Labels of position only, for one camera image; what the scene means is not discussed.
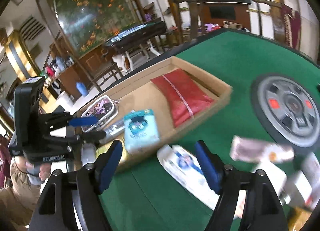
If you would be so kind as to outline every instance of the red bag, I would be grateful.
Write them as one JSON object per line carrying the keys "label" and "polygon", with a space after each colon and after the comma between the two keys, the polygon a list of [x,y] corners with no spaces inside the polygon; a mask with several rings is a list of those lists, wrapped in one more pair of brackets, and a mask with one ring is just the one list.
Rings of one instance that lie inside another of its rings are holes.
{"label": "red bag", "polygon": [[193,118],[196,113],[215,101],[208,97],[182,69],[176,69],[151,81],[167,98],[175,127]]}

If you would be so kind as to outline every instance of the person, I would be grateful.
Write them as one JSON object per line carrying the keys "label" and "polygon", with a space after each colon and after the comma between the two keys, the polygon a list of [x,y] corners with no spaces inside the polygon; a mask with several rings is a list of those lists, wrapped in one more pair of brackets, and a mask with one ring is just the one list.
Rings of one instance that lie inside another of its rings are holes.
{"label": "person", "polygon": [[[12,187],[0,189],[0,230],[26,231],[40,197],[40,185],[31,185],[27,169],[33,168],[24,157],[14,157],[10,175]],[[51,164],[42,164],[39,177],[49,178]]]}

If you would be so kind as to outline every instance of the product box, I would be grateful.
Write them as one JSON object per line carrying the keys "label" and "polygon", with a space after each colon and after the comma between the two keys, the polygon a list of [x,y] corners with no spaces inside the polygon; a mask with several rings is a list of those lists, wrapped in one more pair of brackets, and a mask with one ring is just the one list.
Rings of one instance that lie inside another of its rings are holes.
{"label": "product box", "polygon": [[229,21],[223,21],[223,27],[225,28],[231,28],[231,29],[241,29],[242,24],[237,24]]}
{"label": "product box", "polygon": [[[167,99],[150,79],[178,68],[183,69],[199,88],[214,99],[215,102],[213,102],[210,107],[197,113],[194,118],[190,118],[179,127],[174,128]],[[108,95],[113,100],[120,100],[118,104],[119,112],[113,121],[119,120],[132,110],[153,110],[160,140],[148,149],[144,149],[143,152],[130,154],[127,160],[119,165],[118,170],[122,170],[155,154],[163,145],[174,143],[206,119],[213,116],[228,104],[231,92],[232,87],[214,75],[180,58],[170,57],[140,71],[111,89],[101,93],[98,97],[83,106],[77,112],[77,116],[80,117],[95,100],[103,95]]]}

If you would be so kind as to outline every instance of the chair backrest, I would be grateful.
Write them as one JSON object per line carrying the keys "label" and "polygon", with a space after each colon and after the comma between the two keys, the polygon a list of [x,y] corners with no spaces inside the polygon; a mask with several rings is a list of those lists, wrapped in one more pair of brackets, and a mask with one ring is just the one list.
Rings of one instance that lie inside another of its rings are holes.
{"label": "chair backrest", "polygon": [[179,5],[182,2],[187,2],[189,5],[190,12],[190,40],[198,36],[198,16],[200,16],[201,21],[201,34],[204,34],[204,22],[203,22],[203,1],[205,0],[172,0],[174,3]]}
{"label": "chair backrest", "polygon": [[285,36],[284,36],[284,22],[281,18],[281,8],[282,4],[272,1],[272,0],[252,0],[253,2],[257,3],[257,10],[258,10],[258,19],[259,19],[259,35],[262,35],[262,18],[261,18],[261,11],[260,11],[260,4],[266,4],[271,6],[271,16],[272,20],[274,21],[274,34],[275,40],[285,43]]}

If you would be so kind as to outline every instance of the blue bottle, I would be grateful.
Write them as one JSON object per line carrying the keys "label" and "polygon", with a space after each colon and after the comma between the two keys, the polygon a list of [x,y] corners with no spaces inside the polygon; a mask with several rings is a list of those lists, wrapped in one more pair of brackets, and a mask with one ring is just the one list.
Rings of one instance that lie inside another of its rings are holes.
{"label": "blue bottle", "polygon": [[78,91],[81,93],[81,95],[83,95],[84,97],[88,94],[88,91],[82,82],[77,82],[76,87],[77,87]]}

